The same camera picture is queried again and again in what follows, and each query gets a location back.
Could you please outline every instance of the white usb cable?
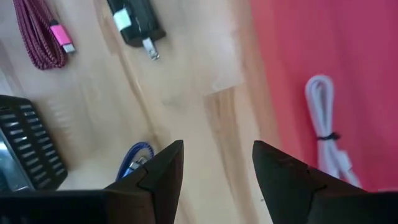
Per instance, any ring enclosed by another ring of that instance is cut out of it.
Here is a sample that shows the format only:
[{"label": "white usb cable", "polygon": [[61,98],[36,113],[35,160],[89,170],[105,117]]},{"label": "white usb cable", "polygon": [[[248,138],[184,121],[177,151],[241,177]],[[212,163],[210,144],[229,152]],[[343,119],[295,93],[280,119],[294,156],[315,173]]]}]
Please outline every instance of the white usb cable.
[{"label": "white usb cable", "polygon": [[347,152],[337,148],[337,134],[333,132],[333,97],[331,79],[326,75],[315,75],[305,86],[305,97],[315,132],[318,136],[318,165],[323,172],[340,178],[340,174],[352,185],[361,187],[352,171]]}]

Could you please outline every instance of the black power adapter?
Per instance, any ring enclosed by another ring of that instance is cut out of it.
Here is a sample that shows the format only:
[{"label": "black power adapter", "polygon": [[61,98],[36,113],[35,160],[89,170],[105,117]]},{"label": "black power adapter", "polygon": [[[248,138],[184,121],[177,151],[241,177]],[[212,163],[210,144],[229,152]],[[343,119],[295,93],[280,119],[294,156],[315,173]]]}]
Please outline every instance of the black power adapter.
[{"label": "black power adapter", "polygon": [[108,0],[116,27],[125,43],[144,47],[152,60],[159,58],[154,41],[166,36],[149,0]]}]

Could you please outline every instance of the blue round object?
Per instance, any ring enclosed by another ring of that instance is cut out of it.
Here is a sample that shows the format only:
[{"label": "blue round object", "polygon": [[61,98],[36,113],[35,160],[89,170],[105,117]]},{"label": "blue round object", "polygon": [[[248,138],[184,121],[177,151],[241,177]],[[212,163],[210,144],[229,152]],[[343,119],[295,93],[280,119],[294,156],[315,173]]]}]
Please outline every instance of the blue round object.
[{"label": "blue round object", "polygon": [[126,156],[123,159],[122,164],[120,165],[118,176],[116,177],[116,181],[120,180],[124,177],[126,171],[128,170],[131,162],[134,162],[133,159],[137,155],[138,152],[141,152],[142,150],[147,150],[147,156],[149,159],[152,159],[155,156],[154,149],[150,144],[147,142],[139,142],[133,145],[130,150],[127,152]]}]

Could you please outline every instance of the usb connector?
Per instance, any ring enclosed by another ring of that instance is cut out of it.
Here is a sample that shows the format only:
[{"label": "usb connector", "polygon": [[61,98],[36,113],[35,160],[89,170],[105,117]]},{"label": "usb connector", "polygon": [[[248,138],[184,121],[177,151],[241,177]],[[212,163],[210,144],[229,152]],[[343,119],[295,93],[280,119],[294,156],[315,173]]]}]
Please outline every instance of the usb connector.
[{"label": "usb connector", "polygon": [[74,53],[74,52],[76,51],[76,49],[75,49],[75,47],[73,46],[72,43],[62,45],[62,47],[63,47],[64,51],[65,51],[66,53],[68,53],[68,54]]},{"label": "usb connector", "polygon": [[147,52],[150,56],[150,59],[152,59],[152,60],[159,59],[160,55],[157,52],[155,45],[154,45],[153,41],[150,39],[150,37],[142,40],[142,44],[143,44],[144,48],[147,50]]}]

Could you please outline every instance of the black grille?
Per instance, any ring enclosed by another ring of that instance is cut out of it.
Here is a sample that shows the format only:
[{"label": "black grille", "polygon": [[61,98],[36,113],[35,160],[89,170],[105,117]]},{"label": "black grille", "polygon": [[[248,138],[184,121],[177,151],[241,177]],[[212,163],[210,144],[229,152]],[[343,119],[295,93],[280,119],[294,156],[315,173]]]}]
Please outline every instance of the black grille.
[{"label": "black grille", "polygon": [[19,161],[33,188],[58,188],[67,170],[32,103],[0,95],[0,127],[8,150]]}]

